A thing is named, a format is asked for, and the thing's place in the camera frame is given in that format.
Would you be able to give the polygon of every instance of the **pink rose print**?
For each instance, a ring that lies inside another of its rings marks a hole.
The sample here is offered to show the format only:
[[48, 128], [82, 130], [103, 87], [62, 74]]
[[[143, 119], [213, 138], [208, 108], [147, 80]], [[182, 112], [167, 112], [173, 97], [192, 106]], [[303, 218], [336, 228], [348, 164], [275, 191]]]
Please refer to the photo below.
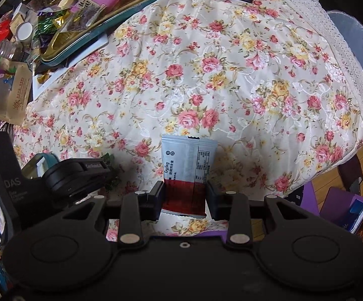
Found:
[[155, 170], [155, 175], [157, 177], [161, 177], [163, 175], [163, 167], [158, 167], [156, 170]]
[[69, 104], [71, 106], [77, 106], [80, 95], [78, 93], [72, 93], [68, 96]]
[[331, 142], [334, 137], [335, 134], [333, 133], [333, 131], [327, 131], [327, 133], [325, 134], [325, 139], [329, 142]]
[[146, 157], [149, 153], [149, 146], [146, 143], [145, 139], [140, 141], [138, 145], [135, 147], [135, 151], [138, 156], [140, 157]]
[[125, 83], [124, 83], [124, 79], [121, 78], [121, 79], [117, 79], [115, 82], [114, 82], [114, 89], [116, 92], [118, 93], [122, 93], [123, 90], [125, 89]]
[[327, 145], [319, 145], [315, 149], [315, 153], [317, 154], [317, 160], [320, 163], [325, 163], [329, 159], [329, 147]]
[[192, 29], [197, 29], [199, 23], [200, 23], [200, 21], [198, 19], [193, 19], [193, 21], [191, 22], [191, 28]]
[[89, 91], [84, 91], [80, 98], [80, 105], [83, 105], [84, 107], [87, 106], [87, 104], [91, 101], [91, 95]]
[[269, 37], [269, 39], [271, 40], [272, 43], [275, 43], [275, 44], [279, 42], [279, 40], [276, 38], [275, 35], [271, 35], [271, 37]]
[[330, 74], [327, 74], [323, 79], [325, 80], [325, 82], [327, 84], [329, 84], [331, 81], [333, 81]]
[[348, 105], [346, 97], [340, 94], [336, 94], [335, 99], [333, 101], [333, 105], [335, 106], [335, 108], [339, 110], [347, 109]]
[[299, 60], [298, 58], [291, 56], [290, 57], [291, 63], [293, 63], [295, 66], [298, 66], [299, 68], [303, 68], [306, 65], [306, 62], [304, 60]]
[[63, 153], [60, 153], [60, 159], [61, 160], [66, 160], [68, 158], [69, 158], [68, 151], [65, 151]]
[[204, 113], [204, 117], [201, 120], [202, 126], [204, 128], [212, 129], [215, 124], [219, 121], [219, 113], [214, 109], [209, 109]]
[[98, 56], [99, 56], [99, 52], [95, 51], [94, 53], [91, 53], [90, 55], [87, 56], [87, 62], [89, 64], [94, 63], [96, 61], [98, 61]]
[[285, 192], [289, 187], [289, 178], [286, 175], [280, 176], [275, 180], [275, 187], [277, 191]]
[[201, 95], [193, 95], [193, 96], [191, 96], [191, 102], [195, 106], [200, 105], [203, 100], [204, 100], [204, 98]]
[[303, 142], [305, 139], [306, 139], [306, 136], [304, 133], [301, 132], [297, 135], [297, 141]]
[[265, 106], [263, 105], [264, 98], [256, 97], [253, 99], [254, 113], [263, 115], [265, 113]]
[[163, 102], [158, 102], [157, 104], [156, 104], [156, 106], [155, 106], [155, 109], [157, 110], [157, 111], [161, 111], [161, 110], [163, 110], [163, 108], [165, 107], [165, 103], [163, 103]]
[[46, 121], [46, 126], [48, 128], [53, 128], [54, 125], [54, 115], [50, 115], [48, 120]]
[[117, 55], [120, 55], [121, 57], [126, 56], [127, 54], [129, 54], [129, 52], [130, 48], [128, 43], [124, 43], [117, 48]]
[[334, 164], [337, 161], [340, 161], [343, 157], [343, 149], [339, 146], [335, 147], [335, 150], [333, 151], [331, 155], [331, 163]]
[[202, 59], [202, 70], [204, 72], [211, 72], [214, 70], [220, 70], [222, 66], [219, 64], [219, 60], [213, 56], [210, 58]]
[[329, 55], [328, 55], [328, 53], [324, 53], [324, 54], [323, 54], [323, 60], [324, 60], [324, 62], [327, 62], [327, 61], [329, 60]]
[[209, 24], [209, 27], [212, 29], [212, 31], [214, 32], [220, 32], [223, 30], [223, 24], [220, 23], [218, 20], [215, 20], [213, 22], [211, 22]]
[[197, 112], [192, 109], [188, 111], [182, 111], [179, 114], [178, 121], [179, 124], [186, 129], [194, 128], [200, 123]]
[[94, 159], [98, 159], [99, 156], [100, 156], [99, 152], [95, 152], [92, 149], [90, 149], [90, 150], [87, 151], [87, 155], [89, 157], [93, 157]]
[[310, 96], [307, 100], [307, 105], [309, 106], [309, 109], [314, 109], [315, 111], [319, 111], [321, 109], [321, 101], [314, 95]]
[[274, 9], [267, 9], [265, 13], [274, 18], [279, 16], [279, 13]]
[[146, 16], [146, 15], [142, 16], [142, 17], [140, 18], [140, 20], [139, 20], [139, 23], [140, 23], [141, 25], [146, 24], [146, 23], [147, 23], [147, 16]]
[[155, 37], [154, 37], [154, 42], [166, 44], [167, 43], [167, 39], [168, 39], [168, 36], [167, 35], [159, 35], [159, 34], [156, 34]]
[[167, 77], [181, 77], [183, 75], [183, 67], [180, 64], [172, 64], [165, 73]]
[[246, 11], [249, 13], [249, 14], [253, 14], [253, 15], [257, 15], [259, 14], [259, 11], [257, 8], [253, 8], [253, 7], [246, 7]]
[[136, 186], [136, 184], [134, 182], [131, 183], [130, 181], [127, 181], [125, 190], [126, 190], [126, 193], [132, 193], [132, 192], [137, 191], [138, 187]]
[[253, 68], [254, 70], [264, 69], [268, 65], [268, 62], [264, 58], [261, 58], [258, 54], [253, 58], [246, 59], [246, 66]]

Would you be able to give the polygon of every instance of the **blue book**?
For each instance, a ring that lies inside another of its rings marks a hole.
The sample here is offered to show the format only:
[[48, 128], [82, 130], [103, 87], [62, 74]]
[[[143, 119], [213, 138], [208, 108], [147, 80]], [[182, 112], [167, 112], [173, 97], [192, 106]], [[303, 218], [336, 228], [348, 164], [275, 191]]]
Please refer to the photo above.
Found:
[[355, 200], [350, 210], [339, 223], [339, 226], [352, 234], [358, 235], [363, 241], [363, 202]]

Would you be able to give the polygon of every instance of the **yellow rose print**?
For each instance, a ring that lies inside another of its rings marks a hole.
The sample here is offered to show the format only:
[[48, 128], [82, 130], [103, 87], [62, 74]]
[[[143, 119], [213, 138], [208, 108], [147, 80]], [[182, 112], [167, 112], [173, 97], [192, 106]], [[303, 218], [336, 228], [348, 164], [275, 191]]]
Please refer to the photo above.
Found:
[[147, 73], [147, 63], [148, 63], [148, 60], [140, 60], [133, 65], [133, 69], [131, 71], [134, 72], [137, 76], [139, 74], [146, 74]]
[[302, 44], [293, 44], [293, 46], [289, 48], [289, 51], [298, 60], [307, 60], [309, 58], [309, 50]]
[[96, 76], [99, 72], [101, 71], [101, 67], [97, 64], [93, 65], [91, 67], [91, 70], [90, 72], [88, 73], [88, 76], [89, 77], [93, 77], [93, 76]]
[[117, 39], [121, 40], [127, 34], [127, 27], [120, 27], [117, 31], [114, 32], [114, 35]]
[[347, 129], [351, 125], [352, 118], [350, 116], [350, 113], [346, 113], [341, 118], [341, 127], [343, 129]]
[[170, 21], [165, 21], [159, 25], [158, 34], [161, 36], [170, 35], [172, 30], [173, 30], [173, 24]]
[[240, 43], [247, 51], [254, 50], [255, 41], [252, 39], [249, 33], [243, 33], [240, 35]]
[[273, 81], [272, 93], [276, 96], [288, 96], [289, 95], [289, 83], [286, 80]]

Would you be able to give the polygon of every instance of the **metal screw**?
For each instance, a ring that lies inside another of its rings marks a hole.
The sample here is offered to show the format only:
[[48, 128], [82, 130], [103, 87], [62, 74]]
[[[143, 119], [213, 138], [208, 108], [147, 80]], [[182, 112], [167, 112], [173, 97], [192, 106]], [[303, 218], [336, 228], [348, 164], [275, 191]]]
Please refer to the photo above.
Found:
[[238, 234], [233, 234], [230, 237], [230, 241], [232, 241], [233, 243], [236, 243], [236, 244], [244, 244], [244, 243], [247, 243], [248, 241], [250, 241], [250, 237], [246, 234], [238, 233]]
[[190, 248], [191, 244], [188, 243], [188, 242], [182, 242], [180, 244], [180, 247], [183, 248], [183, 249], [186, 249], [186, 248]]
[[126, 233], [120, 237], [120, 241], [125, 244], [134, 244], [140, 241], [140, 237], [134, 233]]

